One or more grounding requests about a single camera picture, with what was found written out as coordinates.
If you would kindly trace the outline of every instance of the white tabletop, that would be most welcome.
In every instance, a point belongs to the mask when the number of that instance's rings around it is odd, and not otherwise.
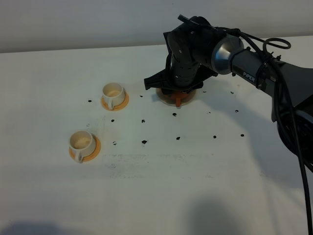
[[[268,50],[312,68],[313,37],[287,39],[290,50]],[[190,104],[167,106],[143,83],[166,56],[165,45],[0,54],[0,235],[307,233],[271,98],[219,75]],[[121,111],[100,104],[109,81],[129,94]],[[79,129],[102,143],[83,164],[68,154]]]

